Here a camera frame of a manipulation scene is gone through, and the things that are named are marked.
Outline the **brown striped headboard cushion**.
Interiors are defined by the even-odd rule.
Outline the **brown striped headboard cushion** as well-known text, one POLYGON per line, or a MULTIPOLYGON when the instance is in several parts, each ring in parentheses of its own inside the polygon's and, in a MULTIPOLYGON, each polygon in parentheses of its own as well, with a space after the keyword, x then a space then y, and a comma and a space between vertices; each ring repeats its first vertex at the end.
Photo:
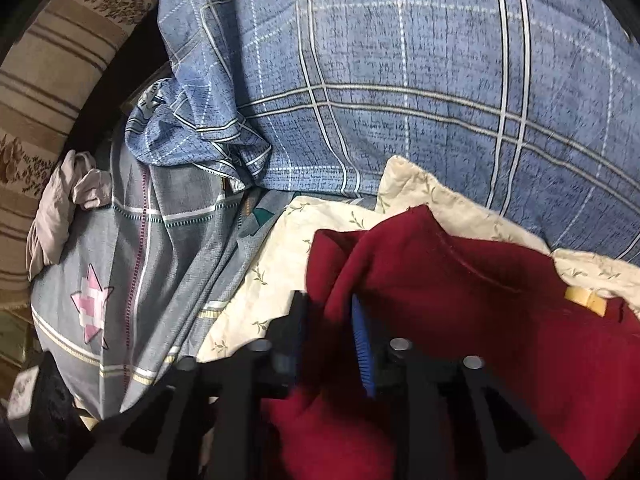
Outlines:
POLYGON ((26 306, 25 246, 85 102, 157 0, 1 0, 1 307, 26 306))

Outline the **cream floral pillowcase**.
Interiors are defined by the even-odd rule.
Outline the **cream floral pillowcase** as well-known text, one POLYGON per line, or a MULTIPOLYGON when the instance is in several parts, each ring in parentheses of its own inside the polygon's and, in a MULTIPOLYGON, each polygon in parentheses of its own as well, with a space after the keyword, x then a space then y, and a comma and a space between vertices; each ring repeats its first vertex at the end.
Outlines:
POLYGON ((225 358, 243 344, 264 336, 271 320, 288 313, 292 292, 305 287, 315 232, 370 230, 419 205, 430 208, 449 234, 517 244, 551 257, 567 284, 570 299, 597 314, 604 312, 606 300, 611 298, 622 298, 632 312, 639 310, 638 266, 592 252, 551 249, 540 237, 446 188, 407 159, 393 156, 386 162, 371 209, 362 200, 339 202, 312 196, 292 200, 232 298, 206 304, 202 315, 214 324, 198 350, 198 361, 225 358))

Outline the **grey plaid bed sheet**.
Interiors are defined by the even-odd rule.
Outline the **grey plaid bed sheet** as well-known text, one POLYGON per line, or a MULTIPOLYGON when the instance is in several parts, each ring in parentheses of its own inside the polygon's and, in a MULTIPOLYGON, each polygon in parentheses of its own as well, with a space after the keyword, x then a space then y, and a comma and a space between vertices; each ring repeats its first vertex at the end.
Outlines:
POLYGON ((30 304, 66 387, 106 419, 198 353, 292 196, 233 192, 193 166, 145 166, 120 136, 96 158, 112 176, 111 201, 76 214, 30 304))

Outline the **small grey-pink cloth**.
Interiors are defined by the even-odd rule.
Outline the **small grey-pink cloth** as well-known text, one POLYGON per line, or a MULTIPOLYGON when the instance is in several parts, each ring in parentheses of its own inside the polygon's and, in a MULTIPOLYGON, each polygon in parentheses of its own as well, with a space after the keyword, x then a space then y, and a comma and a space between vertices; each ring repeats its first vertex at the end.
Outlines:
POLYGON ((27 279, 60 262, 77 208, 96 209, 111 201, 111 174, 99 169, 88 152, 70 150, 52 171, 27 233, 27 279))

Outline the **dark red garment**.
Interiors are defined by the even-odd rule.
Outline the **dark red garment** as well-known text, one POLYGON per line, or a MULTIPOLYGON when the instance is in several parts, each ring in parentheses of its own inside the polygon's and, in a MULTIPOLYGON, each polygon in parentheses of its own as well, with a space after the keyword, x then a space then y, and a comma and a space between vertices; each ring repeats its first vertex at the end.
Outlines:
POLYGON ((638 436, 638 318, 620 299, 601 315, 571 302, 539 252, 451 236, 420 206, 370 231, 317 232, 306 289, 297 385, 264 405, 280 437, 270 478, 393 474, 392 419, 361 383, 352 300, 427 356, 483 359, 589 479, 612 474, 638 436))

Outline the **blue plaid pillow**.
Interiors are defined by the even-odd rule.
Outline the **blue plaid pillow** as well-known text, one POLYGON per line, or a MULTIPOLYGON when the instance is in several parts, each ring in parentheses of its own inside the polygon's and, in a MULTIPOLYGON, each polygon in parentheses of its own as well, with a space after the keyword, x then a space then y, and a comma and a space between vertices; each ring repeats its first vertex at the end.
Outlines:
POLYGON ((400 155, 551 248, 639 260, 639 32, 610 0, 160 0, 147 165, 373 195, 400 155))

